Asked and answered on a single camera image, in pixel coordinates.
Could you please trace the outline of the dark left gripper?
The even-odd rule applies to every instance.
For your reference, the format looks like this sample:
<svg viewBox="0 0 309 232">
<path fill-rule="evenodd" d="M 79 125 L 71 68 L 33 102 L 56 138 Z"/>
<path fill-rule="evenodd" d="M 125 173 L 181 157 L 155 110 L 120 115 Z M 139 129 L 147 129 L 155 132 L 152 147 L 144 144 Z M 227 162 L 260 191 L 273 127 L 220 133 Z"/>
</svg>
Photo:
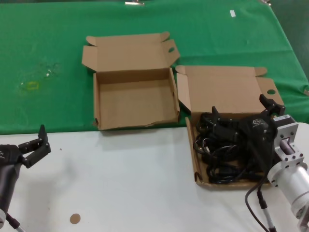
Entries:
<svg viewBox="0 0 309 232">
<path fill-rule="evenodd" d="M 21 158 L 23 153 L 29 152 L 32 152 L 29 156 Z M 43 124 L 40 126 L 37 139 L 20 145 L 0 146 L 0 209 L 2 211 L 9 209 L 21 165 L 31 168 L 50 152 L 51 148 Z"/>
</svg>

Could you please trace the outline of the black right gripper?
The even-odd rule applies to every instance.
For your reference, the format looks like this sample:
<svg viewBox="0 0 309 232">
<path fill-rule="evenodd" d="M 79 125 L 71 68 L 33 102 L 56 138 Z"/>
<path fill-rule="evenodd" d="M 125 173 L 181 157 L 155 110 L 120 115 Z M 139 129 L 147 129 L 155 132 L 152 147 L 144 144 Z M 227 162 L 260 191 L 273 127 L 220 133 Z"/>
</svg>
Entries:
<svg viewBox="0 0 309 232">
<path fill-rule="evenodd" d="M 247 147 L 253 154 L 261 170 L 268 173 L 274 160 L 274 126 L 272 119 L 282 116 L 285 106 L 268 99 L 264 94 L 259 96 L 264 110 L 255 115 L 241 119 L 222 117 L 216 107 L 212 107 L 212 132 L 221 139 L 230 142 L 239 141 L 239 129 L 244 133 Z"/>
</svg>

